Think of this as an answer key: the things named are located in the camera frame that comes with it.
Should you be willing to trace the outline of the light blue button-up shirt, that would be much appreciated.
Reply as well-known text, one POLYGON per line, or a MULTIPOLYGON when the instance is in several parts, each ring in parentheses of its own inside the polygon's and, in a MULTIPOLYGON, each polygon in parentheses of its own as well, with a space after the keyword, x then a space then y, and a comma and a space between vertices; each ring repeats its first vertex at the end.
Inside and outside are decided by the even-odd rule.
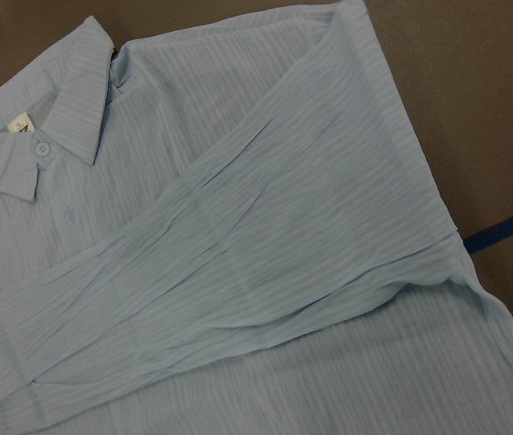
POLYGON ((88 18, 0 87, 0 434, 513 434, 363 2, 88 18))

